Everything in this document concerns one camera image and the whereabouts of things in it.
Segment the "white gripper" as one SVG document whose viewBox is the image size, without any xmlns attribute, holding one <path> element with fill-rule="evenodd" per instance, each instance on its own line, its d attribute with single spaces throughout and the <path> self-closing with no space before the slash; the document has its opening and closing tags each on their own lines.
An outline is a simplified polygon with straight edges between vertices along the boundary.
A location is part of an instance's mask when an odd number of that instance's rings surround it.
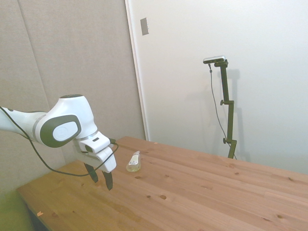
<svg viewBox="0 0 308 231">
<path fill-rule="evenodd" d="M 102 170 L 105 184 L 110 191 L 113 188 L 112 171 L 116 167 L 116 160 L 113 154 L 113 147 L 110 142 L 98 141 L 74 141 L 75 154 L 77 159 L 84 162 L 85 168 L 94 183 L 98 182 L 98 175 L 94 168 Z"/>
</svg>

